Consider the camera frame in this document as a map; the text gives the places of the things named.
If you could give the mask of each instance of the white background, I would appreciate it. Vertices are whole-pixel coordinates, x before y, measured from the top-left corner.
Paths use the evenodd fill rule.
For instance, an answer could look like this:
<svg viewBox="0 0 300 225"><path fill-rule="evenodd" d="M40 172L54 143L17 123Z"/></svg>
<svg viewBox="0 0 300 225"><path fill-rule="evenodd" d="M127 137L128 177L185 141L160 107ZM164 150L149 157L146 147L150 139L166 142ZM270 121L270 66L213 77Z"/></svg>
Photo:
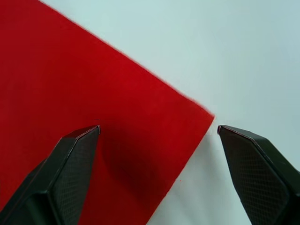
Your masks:
<svg viewBox="0 0 300 225"><path fill-rule="evenodd" d="M43 2L216 115L148 225L250 224L218 124L269 138L300 168L300 1Z"/></svg>

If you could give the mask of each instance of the red felt sheet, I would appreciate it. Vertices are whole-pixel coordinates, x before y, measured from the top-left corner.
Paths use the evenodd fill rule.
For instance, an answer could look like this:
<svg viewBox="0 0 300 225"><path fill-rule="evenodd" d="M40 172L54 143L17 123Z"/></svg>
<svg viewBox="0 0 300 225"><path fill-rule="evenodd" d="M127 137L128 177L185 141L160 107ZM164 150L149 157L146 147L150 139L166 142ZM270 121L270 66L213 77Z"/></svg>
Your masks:
<svg viewBox="0 0 300 225"><path fill-rule="evenodd" d="M213 116L37 0L0 3L0 209L65 134L101 125L80 224L147 223Z"/></svg>

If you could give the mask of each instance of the white table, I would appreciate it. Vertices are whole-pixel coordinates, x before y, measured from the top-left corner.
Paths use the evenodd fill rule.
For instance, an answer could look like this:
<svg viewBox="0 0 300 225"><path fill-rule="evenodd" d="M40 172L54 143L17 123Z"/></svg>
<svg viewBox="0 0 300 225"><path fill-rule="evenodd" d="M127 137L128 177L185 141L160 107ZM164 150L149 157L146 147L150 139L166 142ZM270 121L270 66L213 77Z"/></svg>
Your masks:
<svg viewBox="0 0 300 225"><path fill-rule="evenodd" d="M269 138L300 168L300 1L44 2L216 115L149 225L251 224L218 124Z"/></svg>

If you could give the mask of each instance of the red paper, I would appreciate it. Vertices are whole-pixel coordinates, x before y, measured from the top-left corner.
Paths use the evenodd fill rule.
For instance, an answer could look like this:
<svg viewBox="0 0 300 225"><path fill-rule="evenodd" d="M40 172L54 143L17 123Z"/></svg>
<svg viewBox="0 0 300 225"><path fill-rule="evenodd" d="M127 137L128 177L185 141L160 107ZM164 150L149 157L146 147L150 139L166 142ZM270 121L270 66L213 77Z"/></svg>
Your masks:
<svg viewBox="0 0 300 225"><path fill-rule="evenodd" d="M2 0L0 30L0 208L63 135L100 124L80 224L147 223L212 115L37 0Z"/></svg>

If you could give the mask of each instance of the red fabric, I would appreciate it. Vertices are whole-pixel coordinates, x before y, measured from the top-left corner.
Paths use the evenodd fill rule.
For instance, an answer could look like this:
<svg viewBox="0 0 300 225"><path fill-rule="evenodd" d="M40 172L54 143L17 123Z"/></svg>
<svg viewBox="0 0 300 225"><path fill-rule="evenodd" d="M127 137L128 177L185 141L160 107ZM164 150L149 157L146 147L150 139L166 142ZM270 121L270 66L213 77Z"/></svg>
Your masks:
<svg viewBox="0 0 300 225"><path fill-rule="evenodd" d="M0 30L0 208L60 137L100 124L80 224L147 223L213 116L37 0L3 0Z"/></svg>

